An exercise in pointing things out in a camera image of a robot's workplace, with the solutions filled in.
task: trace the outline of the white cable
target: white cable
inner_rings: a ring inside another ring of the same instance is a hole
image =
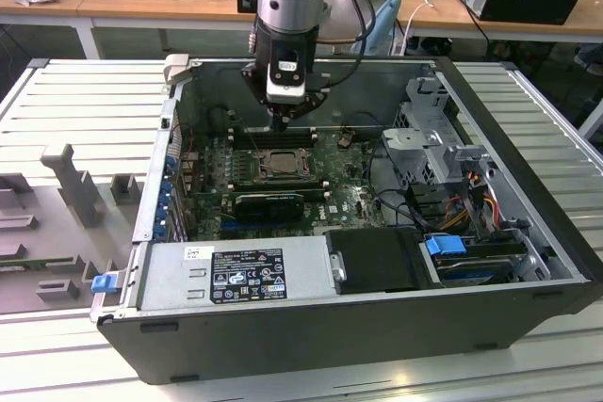
[[[408,24],[406,25],[406,30],[404,31],[404,43],[402,44],[402,49],[399,51],[399,54],[401,56],[404,56],[406,54],[406,47],[408,46],[408,32],[411,29],[411,24],[413,23],[413,19],[414,19],[415,15],[418,13],[418,11],[420,9],[422,9],[423,7],[434,8],[433,4],[430,4],[430,3],[421,4],[415,8],[415,11],[413,11],[413,14],[411,14],[411,17],[408,18]]]
[[[418,7],[416,7],[415,11],[413,11],[413,14],[411,14],[411,17],[408,18],[408,24],[406,25],[406,31],[404,32],[404,37],[403,37],[404,43],[402,44],[402,49],[399,52],[399,54],[401,56],[404,56],[406,54],[406,48],[408,47],[408,32],[411,29],[411,23],[413,22],[413,19],[414,19],[415,15],[423,7],[435,8],[435,5],[433,3],[431,3],[429,0],[423,0],[423,1],[424,1],[424,3],[421,4],[421,5],[419,5]]]

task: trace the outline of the motherboard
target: motherboard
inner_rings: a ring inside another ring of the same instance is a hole
[[[314,130],[196,139],[184,161],[188,236],[289,237],[384,226],[367,185],[374,143]]]

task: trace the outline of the table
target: table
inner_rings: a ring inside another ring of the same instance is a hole
[[[406,24],[422,0],[402,0],[399,19]],[[419,36],[473,38],[481,34],[459,0],[432,0],[413,20]],[[87,58],[100,58],[95,27],[197,30],[248,30],[251,14],[236,12],[236,0],[57,0],[54,4],[22,7],[0,0],[0,23],[68,25],[77,31]],[[492,40],[563,42],[603,41],[603,0],[579,0],[565,25],[481,23]],[[167,47],[165,32],[160,33]]]

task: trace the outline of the warning label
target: warning label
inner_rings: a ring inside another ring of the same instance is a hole
[[[282,249],[212,254],[210,299],[214,303],[286,298]]]

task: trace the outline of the blue latch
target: blue latch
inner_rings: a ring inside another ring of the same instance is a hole
[[[431,256],[467,253],[460,235],[434,235],[425,241],[425,245]]]
[[[169,169],[173,169],[176,166],[176,159],[174,159],[171,155],[166,155],[166,167]]]
[[[92,286],[90,287],[92,293],[101,294],[108,293],[112,294],[117,292],[117,275],[97,275],[92,280]]]
[[[170,193],[172,189],[173,189],[173,184],[172,183],[169,183],[168,181],[161,181],[161,188],[160,188],[160,190],[163,193]]]
[[[159,209],[157,209],[157,212],[155,213],[155,218],[159,218],[160,220],[165,220],[168,217],[168,210],[164,209],[163,207],[160,207]]]
[[[166,235],[166,227],[163,225],[154,225],[153,234],[155,238],[164,237]]]
[[[157,203],[159,206],[168,206],[171,203],[170,195],[161,193],[159,194],[159,198],[157,199]]]

